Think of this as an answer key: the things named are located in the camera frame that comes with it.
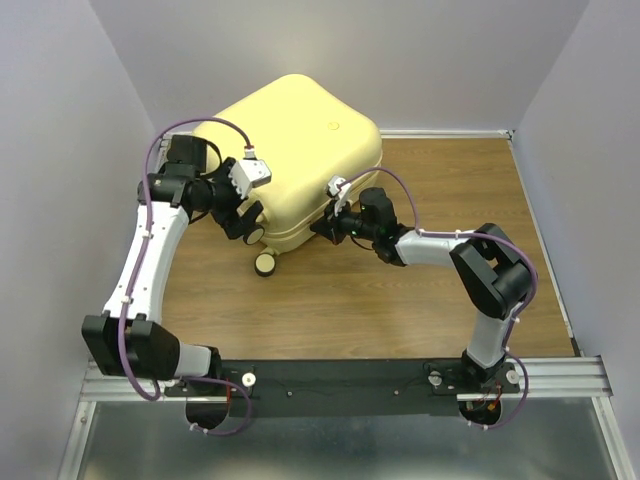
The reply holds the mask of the cream yellow suitcase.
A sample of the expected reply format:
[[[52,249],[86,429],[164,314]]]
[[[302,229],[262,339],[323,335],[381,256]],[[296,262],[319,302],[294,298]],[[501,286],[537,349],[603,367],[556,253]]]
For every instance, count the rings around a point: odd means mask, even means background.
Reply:
[[[237,127],[201,122],[191,132],[208,142],[207,173],[227,157],[239,160],[246,144],[272,172],[271,182],[252,190],[238,208],[243,214],[255,201],[263,205],[258,222],[264,236],[243,240],[265,246],[254,260],[260,276],[272,275],[278,255],[312,237],[310,225],[329,203],[326,186],[334,175],[353,181],[351,201],[376,181],[383,158],[378,127],[308,76],[280,77],[217,116]]]

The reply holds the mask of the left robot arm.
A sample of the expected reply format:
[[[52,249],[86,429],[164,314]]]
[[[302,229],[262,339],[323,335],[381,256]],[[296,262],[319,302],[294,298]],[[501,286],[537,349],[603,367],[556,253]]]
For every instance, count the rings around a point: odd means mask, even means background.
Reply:
[[[199,214],[212,215],[233,239],[249,233],[262,211],[239,206],[251,191],[270,182],[271,172],[252,143],[240,159],[228,157],[207,168],[216,145],[191,134],[174,134],[164,162],[144,165],[138,186],[136,229],[113,293],[101,313],[84,318],[81,335],[105,376],[122,377],[147,400],[158,397],[154,384],[187,378],[201,395],[214,393],[222,380],[217,348],[186,344],[162,325],[162,307],[171,265],[187,227]]]

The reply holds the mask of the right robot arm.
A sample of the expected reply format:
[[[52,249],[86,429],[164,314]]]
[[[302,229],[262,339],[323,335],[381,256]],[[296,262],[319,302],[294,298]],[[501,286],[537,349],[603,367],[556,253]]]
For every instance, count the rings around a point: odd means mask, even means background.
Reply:
[[[507,356],[513,323],[537,289],[537,274],[525,254],[497,225],[476,230],[426,232],[398,222],[384,189],[370,187],[359,195],[359,209],[351,209],[342,178],[326,188],[329,203],[311,231],[338,245],[349,237],[371,243],[386,264],[443,266],[457,272],[476,309],[475,326],[461,358],[449,365],[436,363],[430,372],[454,388],[485,390]]]

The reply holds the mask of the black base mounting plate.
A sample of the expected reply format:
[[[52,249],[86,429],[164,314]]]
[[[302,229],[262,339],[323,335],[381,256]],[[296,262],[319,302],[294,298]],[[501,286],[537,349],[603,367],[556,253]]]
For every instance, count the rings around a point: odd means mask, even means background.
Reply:
[[[433,365],[460,358],[369,360],[227,360],[219,384],[179,380],[165,390],[187,402],[189,420],[229,414],[253,419],[384,415],[456,416],[494,424],[502,396],[518,394],[520,376],[504,361],[494,380],[475,389],[454,388]]]

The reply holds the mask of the aluminium frame rail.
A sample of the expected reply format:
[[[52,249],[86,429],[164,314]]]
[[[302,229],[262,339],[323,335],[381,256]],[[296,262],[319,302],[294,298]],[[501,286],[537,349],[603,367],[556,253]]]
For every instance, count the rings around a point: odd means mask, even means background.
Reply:
[[[229,416],[245,430],[259,418],[411,414],[456,415],[469,427],[488,431],[522,418],[536,399],[588,398],[615,474],[635,475],[598,357],[509,354],[485,376],[456,358],[226,360],[218,380],[163,380],[159,391],[159,403],[182,404],[190,427],[205,434],[218,433]]]

